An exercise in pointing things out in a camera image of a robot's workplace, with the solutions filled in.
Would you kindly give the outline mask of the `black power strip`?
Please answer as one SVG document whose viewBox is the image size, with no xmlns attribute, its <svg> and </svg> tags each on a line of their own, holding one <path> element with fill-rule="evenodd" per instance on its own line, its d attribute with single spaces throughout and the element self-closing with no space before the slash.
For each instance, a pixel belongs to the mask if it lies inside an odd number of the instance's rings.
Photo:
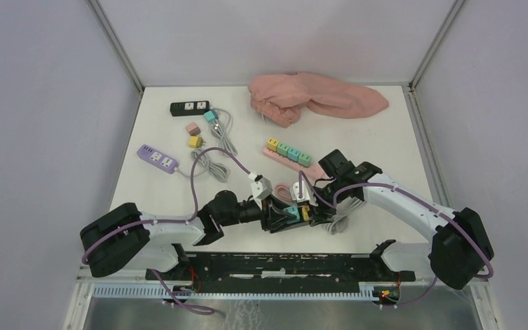
<svg viewBox="0 0 528 330">
<path fill-rule="evenodd" d="M 169 107 L 170 114 L 173 117 L 202 116 L 209 110 L 210 102 L 207 100 L 172 102 Z"/>
<path fill-rule="evenodd" d="M 270 206 L 267 216 L 267 231 L 277 233 L 308 225 L 311 221 L 309 205 L 292 205 L 284 208 Z"/>
</svg>

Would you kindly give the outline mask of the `pink power strip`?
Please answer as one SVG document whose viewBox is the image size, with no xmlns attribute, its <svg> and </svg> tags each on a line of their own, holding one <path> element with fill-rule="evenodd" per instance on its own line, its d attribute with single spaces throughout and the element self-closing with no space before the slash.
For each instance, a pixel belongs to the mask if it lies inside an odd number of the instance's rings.
<svg viewBox="0 0 528 330">
<path fill-rule="evenodd" d="M 302 171 L 310 180 L 317 180 L 317 179 L 328 179 L 329 176 L 323 171 L 323 169 L 320 167 L 320 165 L 316 162 L 312 163 L 309 167 L 304 167 L 300 165 L 298 162 L 294 162 L 287 157 L 284 157 L 277 152 L 269 150 L 267 147 L 264 147 L 262 150 L 262 154 L 269 159 L 273 160 L 274 162 L 289 168 L 295 172 Z"/>
</svg>

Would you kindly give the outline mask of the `green adapter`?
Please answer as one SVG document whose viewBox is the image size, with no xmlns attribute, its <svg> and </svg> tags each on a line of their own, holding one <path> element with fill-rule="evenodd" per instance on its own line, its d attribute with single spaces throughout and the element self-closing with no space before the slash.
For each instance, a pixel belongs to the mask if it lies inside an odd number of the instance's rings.
<svg viewBox="0 0 528 330">
<path fill-rule="evenodd" d="M 301 153 L 298 157 L 298 163 L 304 167 L 309 168 L 311 166 L 312 157 L 306 153 Z"/>
<path fill-rule="evenodd" d="M 290 148 L 291 148 L 290 145 L 284 142 L 280 142 L 278 146 L 276 147 L 276 152 L 283 157 L 288 157 L 288 152 Z"/>
</svg>

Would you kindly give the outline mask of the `teal plug adapter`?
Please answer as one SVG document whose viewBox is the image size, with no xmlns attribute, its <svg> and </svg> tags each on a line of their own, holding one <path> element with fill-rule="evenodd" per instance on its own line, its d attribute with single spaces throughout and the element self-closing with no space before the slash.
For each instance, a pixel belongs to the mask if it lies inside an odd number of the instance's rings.
<svg viewBox="0 0 528 330">
<path fill-rule="evenodd" d="M 204 114 L 203 114 L 204 118 L 206 119 L 206 122 L 207 123 L 217 123 L 219 121 L 219 115 L 218 113 L 213 110 L 213 109 L 210 109 L 208 111 L 206 111 Z"/>
</svg>

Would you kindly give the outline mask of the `purple power strip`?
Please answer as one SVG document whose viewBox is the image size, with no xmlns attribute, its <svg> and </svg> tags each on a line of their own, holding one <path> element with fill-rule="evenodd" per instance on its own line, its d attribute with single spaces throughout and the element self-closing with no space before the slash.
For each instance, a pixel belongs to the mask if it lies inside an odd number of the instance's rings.
<svg viewBox="0 0 528 330">
<path fill-rule="evenodd" d="M 137 150 L 137 156 L 169 175 L 174 174 L 179 168 L 179 162 L 175 158 L 146 144 L 141 145 Z"/>
</svg>

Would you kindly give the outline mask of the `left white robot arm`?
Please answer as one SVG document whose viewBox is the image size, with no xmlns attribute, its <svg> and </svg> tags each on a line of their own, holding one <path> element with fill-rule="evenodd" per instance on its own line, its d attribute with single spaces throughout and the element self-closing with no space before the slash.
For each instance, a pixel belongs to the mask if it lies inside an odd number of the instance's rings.
<svg viewBox="0 0 528 330">
<path fill-rule="evenodd" d="M 269 233 L 305 225 L 296 206 L 272 195 L 238 201 L 232 191 L 222 190 L 197 214 L 178 217 L 142 212 L 127 202 L 80 231 L 82 261 L 94 278 L 120 270 L 154 269 L 178 280 L 189 269 L 182 256 L 185 246 L 210 245 L 223 238 L 225 227 L 255 221 Z"/>
</svg>

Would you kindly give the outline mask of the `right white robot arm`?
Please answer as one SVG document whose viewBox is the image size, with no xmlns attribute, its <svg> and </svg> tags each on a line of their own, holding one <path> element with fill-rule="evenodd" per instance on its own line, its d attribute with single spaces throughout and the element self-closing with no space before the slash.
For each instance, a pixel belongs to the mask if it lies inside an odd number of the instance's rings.
<svg viewBox="0 0 528 330">
<path fill-rule="evenodd" d="M 319 161 L 331 182 L 316 190 L 316 202 L 329 210 L 346 198 L 377 206 L 416 230 L 423 243 L 391 241 L 379 245 L 371 275 L 386 281 L 396 272 L 432 275 L 453 289 L 472 279 L 489 279 L 494 251 L 480 215 L 428 201 L 403 187 L 370 162 L 354 165 L 338 149 Z"/>
</svg>

